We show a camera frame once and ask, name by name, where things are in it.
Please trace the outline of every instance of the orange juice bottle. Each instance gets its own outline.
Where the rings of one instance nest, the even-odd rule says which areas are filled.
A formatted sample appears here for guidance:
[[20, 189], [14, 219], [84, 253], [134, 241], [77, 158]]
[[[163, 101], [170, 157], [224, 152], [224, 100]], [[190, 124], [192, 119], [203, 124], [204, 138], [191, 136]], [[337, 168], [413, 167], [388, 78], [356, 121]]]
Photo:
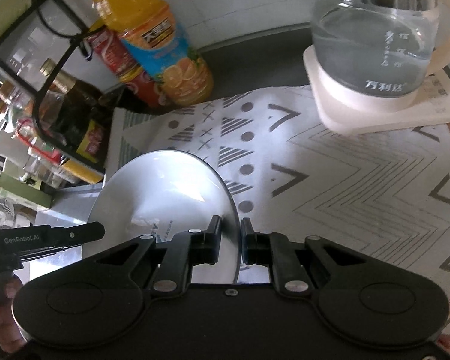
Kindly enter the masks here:
[[207, 99], [214, 85], [207, 64], [190, 47], [163, 0], [94, 0], [105, 24], [178, 105]]

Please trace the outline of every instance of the white bowl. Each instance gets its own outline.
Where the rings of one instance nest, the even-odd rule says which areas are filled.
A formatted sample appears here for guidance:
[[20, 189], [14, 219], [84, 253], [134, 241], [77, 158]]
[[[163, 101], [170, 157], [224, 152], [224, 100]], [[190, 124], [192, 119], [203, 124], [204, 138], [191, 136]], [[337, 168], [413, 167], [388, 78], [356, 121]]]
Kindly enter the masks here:
[[108, 180], [91, 210], [103, 239], [84, 244], [90, 257], [144, 234], [158, 241], [190, 229], [206, 230], [213, 215], [222, 217], [219, 261], [193, 268], [192, 282], [231, 284], [240, 268], [240, 222], [233, 199], [220, 176], [198, 157], [176, 150], [144, 154]]

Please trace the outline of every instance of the fan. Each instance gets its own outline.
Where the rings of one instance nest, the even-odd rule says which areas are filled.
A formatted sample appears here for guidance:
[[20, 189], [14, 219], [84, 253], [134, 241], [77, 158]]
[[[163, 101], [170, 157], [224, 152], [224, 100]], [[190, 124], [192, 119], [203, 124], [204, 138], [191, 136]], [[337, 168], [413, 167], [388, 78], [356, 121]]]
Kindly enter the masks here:
[[0, 228], [12, 227], [15, 222], [15, 209], [10, 200], [0, 196]]

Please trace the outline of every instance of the red can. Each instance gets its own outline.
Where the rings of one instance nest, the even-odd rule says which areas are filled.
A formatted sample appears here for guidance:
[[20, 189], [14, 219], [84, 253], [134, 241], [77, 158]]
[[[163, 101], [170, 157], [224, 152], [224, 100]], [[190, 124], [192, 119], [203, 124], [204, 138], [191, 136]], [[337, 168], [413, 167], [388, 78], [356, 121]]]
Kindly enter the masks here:
[[138, 98], [147, 102], [152, 108], [168, 105], [168, 100], [158, 83], [138, 65], [130, 72], [120, 77], [124, 83]]
[[[97, 21], [90, 31], [103, 26], [101, 20]], [[167, 104], [167, 98], [159, 85], [143, 70], [138, 62], [125, 48], [116, 32], [104, 28], [99, 33], [87, 38], [87, 42], [105, 65], [118, 76], [120, 81], [150, 107], [157, 108]]]

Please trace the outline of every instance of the patterned tablecloth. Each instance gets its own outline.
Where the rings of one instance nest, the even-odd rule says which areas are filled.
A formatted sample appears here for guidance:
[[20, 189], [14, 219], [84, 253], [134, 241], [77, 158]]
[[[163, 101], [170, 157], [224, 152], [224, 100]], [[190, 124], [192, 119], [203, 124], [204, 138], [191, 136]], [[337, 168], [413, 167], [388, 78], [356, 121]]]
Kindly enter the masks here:
[[344, 137], [321, 123], [310, 86], [162, 116], [119, 109], [107, 178], [167, 148], [215, 168], [256, 231], [326, 237], [434, 280], [450, 300], [450, 123]]

